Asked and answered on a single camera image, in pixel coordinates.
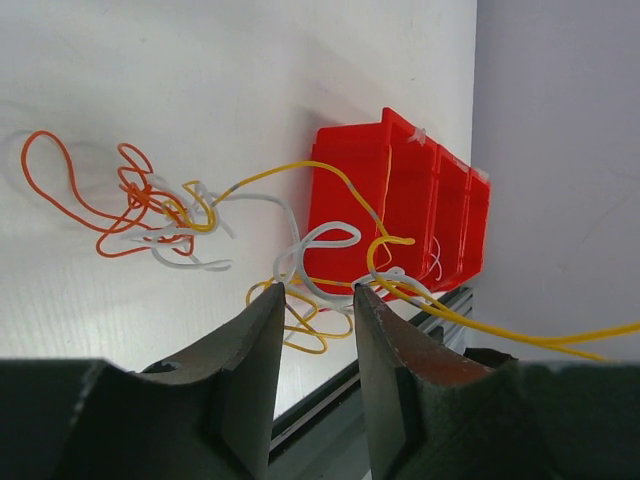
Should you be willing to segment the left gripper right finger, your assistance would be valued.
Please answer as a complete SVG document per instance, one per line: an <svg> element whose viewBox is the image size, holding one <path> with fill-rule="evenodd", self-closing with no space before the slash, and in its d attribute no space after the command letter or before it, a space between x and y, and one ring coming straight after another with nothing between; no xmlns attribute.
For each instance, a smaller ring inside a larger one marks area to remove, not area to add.
<svg viewBox="0 0 640 480"><path fill-rule="evenodd" d="M367 437L376 479L635 479L635 363L482 364L485 376L421 389L425 439L393 453Z"/></svg>

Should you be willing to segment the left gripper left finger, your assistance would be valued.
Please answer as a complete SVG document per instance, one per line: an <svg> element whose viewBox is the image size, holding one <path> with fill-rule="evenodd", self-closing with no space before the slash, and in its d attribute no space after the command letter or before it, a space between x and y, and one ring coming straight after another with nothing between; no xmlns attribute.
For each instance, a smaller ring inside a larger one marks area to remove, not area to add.
<svg viewBox="0 0 640 480"><path fill-rule="evenodd" d="M101 359L1 364L5 479L262 479L285 292L142 372Z"/></svg>

